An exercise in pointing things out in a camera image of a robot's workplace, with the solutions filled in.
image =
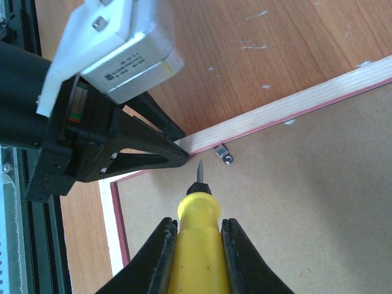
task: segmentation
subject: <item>metal bracket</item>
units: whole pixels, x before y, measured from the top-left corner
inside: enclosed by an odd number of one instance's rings
[[[214,147],[216,155],[218,155],[225,164],[230,165],[234,161],[234,157],[229,153],[226,145],[220,144],[217,147]]]

